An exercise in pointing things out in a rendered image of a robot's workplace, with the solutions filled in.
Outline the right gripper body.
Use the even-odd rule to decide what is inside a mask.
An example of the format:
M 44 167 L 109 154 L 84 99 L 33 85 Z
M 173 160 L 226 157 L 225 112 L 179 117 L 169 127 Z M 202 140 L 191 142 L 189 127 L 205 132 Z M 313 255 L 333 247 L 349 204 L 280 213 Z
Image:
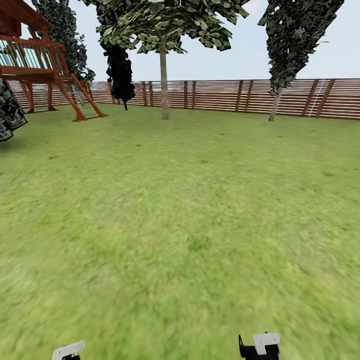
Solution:
M 266 354 L 258 355 L 255 346 L 244 347 L 246 360 L 279 360 L 275 345 L 266 345 L 265 350 Z

